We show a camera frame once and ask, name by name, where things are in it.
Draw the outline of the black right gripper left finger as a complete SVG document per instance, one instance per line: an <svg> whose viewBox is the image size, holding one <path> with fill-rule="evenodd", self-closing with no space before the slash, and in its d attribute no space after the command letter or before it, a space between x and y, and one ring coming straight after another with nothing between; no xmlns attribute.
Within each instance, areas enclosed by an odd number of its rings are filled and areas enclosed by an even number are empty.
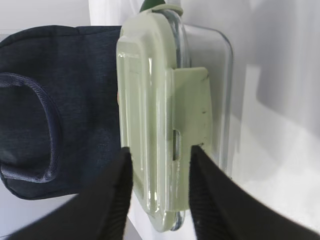
<svg viewBox="0 0 320 240"><path fill-rule="evenodd" d="M133 190L130 149L123 147L94 182L61 207L12 233L11 240L122 240Z"/></svg>

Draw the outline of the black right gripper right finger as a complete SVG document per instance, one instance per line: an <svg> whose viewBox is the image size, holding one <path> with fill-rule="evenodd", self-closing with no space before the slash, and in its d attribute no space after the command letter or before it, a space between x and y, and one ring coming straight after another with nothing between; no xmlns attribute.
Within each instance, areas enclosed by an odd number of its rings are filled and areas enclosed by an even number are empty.
<svg viewBox="0 0 320 240"><path fill-rule="evenodd" d="M199 240L318 240L235 184L198 145L191 147L189 208Z"/></svg>

